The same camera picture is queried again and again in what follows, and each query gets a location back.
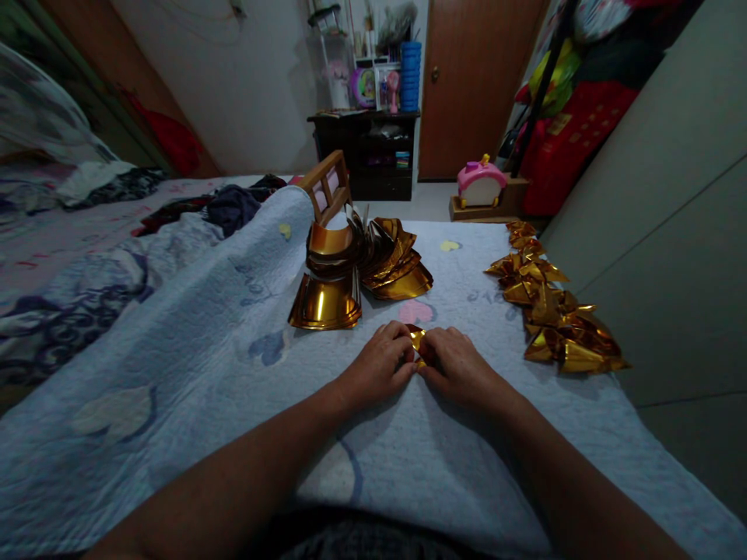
heart pattern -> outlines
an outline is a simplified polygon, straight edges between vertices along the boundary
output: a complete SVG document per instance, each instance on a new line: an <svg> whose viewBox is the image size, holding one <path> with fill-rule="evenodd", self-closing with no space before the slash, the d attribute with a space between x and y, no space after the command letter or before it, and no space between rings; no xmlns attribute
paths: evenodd
<svg viewBox="0 0 747 560"><path fill-rule="evenodd" d="M441 244L441 250L446 251L447 253L452 250L461 249L461 247L461 243L457 243L456 241L446 240Z"/></svg>
<svg viewBox="0 0 747 560"><path fill-rule="evenodd" d="M280 224L280 234L286 238L286 241L290 241L290 224Z"/></svg>
<svg viewBox="0 0 747 560"><path fill-rule="evenodd" d="M399 307L399 320L402 323L421 324L435 319L435 308L417 299L408 299Z"/></svg>
<svg viewBox="0 0 747 560"><path fill-rule="evenodd" d="M91 436L106 433L104 445L139 435L156 418L155 387L122 389L87 402L70 424L75 433Z"/></svg>
<svg viewBox="0 0 747 560"><path fill-rule="evenodd" d="M289 346L288 331L266 334L249 345L249 357L260 358L265 367L273 366L286 358Z"/></svg>

person's left hand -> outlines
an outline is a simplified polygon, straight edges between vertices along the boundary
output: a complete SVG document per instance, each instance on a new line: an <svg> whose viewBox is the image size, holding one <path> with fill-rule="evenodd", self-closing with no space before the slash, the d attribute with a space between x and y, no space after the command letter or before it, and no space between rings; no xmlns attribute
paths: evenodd
<svg viewBox="0 0 747 560"><path fill-rule="evenodd" d="M410 331L398 321L381 325L358 357L333 383L345 404L360 411L399 392L418 366Z"/></svg>

pink toy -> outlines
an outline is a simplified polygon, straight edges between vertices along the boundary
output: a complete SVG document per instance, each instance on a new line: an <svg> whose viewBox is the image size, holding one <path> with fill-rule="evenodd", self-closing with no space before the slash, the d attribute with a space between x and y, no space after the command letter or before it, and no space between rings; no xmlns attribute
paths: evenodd
<svg viewBox="0 0 747 560"><path fill-rule="evenodd" d="M490 156L485 154L482 161L467 163L457 175L462 208L498 205L500 193L506 188L506 176L489 161Z"/></svg>
<svg viewBox="0 0 747 560"><path fill-rule="evenodd" d="M389 75L387 76L387 86L389 89L389 95L391 96L389 103L389 112L392 114L397 114L397 90L399 89L399 72L395 72L394 70L389 72Z"/></svg>

pink heart print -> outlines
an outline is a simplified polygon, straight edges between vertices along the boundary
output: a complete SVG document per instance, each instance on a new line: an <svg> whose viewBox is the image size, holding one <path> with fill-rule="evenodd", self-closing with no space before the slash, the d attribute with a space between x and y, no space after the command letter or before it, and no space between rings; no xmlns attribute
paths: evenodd
<svg viewBox="0 0 747 560"><path fill-rule="evenodd" d="M433 320L436 316L436 310L427 303L419 302L416 299L406 301L399 308L399 320L402 323L420 324Z"/></svg>

stack of gold paper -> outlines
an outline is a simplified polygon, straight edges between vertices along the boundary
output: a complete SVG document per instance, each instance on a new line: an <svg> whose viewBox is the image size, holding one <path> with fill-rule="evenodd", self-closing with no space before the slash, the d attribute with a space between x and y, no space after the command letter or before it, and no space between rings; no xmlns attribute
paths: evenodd
<svg viewBox="0 0 747 560"><path fill-rule="evenodd" d="M571 292L551 282L568 282L556 266L542 258L545 250L526 222L506 224L517 253L494 262L485 272L497 275L506 301L524 309L531 342L528 360L556 360L561 373L603 373L629 368L609 329L592 313L596 306L579 305Z"/></svg>
<svg viewBox="0 0 747 560"><path fill-rule="evenodd" d="M360 283L378 299L408 299L433 287L433 277L412 249L416 236L398 219L376 218L367 225L352 206L348 225L311 225L306 264L288 322L330 331L354 327L360 318Z"/></svg>

